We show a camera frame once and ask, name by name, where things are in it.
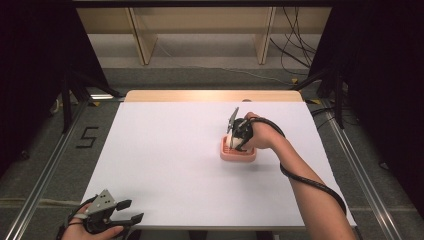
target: white table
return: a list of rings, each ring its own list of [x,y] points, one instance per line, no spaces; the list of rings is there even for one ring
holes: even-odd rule
[[[236,107],[238,117],[253,111],[279,125],[342,196],[304,102],[162,101],[121,103],[84,199],[105,188],[117,201],[132,199],[129,209],[112,218],[144,212],[136,226],[142,229],[303,227],[289,181],[271,150],[259,150],[252,163],[220,159],[220,139]],[[356,225],[349,211],[348,220]]]

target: black stand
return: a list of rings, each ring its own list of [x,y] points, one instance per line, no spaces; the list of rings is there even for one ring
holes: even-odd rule
[[[71,110],[71,98],[69,91],[72,91],[78,101],[88,101],[91,96],[85,88],[86,85],[94,86],[105,93],[108,93],[114,97],[121,98],[125,97],[121,93],[113,90],[112,88],[105,86],[102,83],[86,76],[83,73],[68,70],[62,80],[62,101],[63,101],[63,132],[67,132],[69,126],[72,123],[72,110]]]
[[[363,5],[357,8],[360,9],[360,13],[357,15],[358,17],[355,19],[356,21],[354,20],[352,22],[351,28],[346,30],[348,32],[346,32],[345,36],[342,38],[341,43],[337,43],[339,47],[331,57],[331,60],[327,64],[328,66],[316,73],[312,73],[312,75],[308,76],[308,78],[292,88],[292,90],[301,90],[316,80],[322,79],[317,94],[319,97],[325,98],[328,97],[332,91],[335,92],[335,119],[341,129],[344,129],[342,120],[343,79],[348,74],[350,61],[352,61],[355,52],[358,51],[360,41],[363,39],[363,34],[366,32],[365,29],[368,26],[367,23],[372,13],[372,6],[373,1],[371,1],[371,3],[363,3]],[[332,11],[338,11],[339,9],[340,11],[338,12],[338,15],[334,15],[332,19],[330,16],[328,21],[341,21],[341,19],[338,18],[340,16],[344,18],[352,17],[350,15],[346,16],[347,14],[341,6],[340,8],[337,8],[337,6],[334,7]]]

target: wooden desk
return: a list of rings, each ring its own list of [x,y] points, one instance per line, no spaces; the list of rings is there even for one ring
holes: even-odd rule
[[[220,159],[219,141],[235,107],[240,107],[238,117],[253,111],[275,121],[342,196],[298,92],[135,90],[119,107],[83,199],[104,188],[117,201],[132,199],[131,208],[115,217],[144,212],[136,226],[141,229],[303,228],[290,183],[272,151],[258,151],[247,164]],[[348,219],[356,225],[350,213]]]

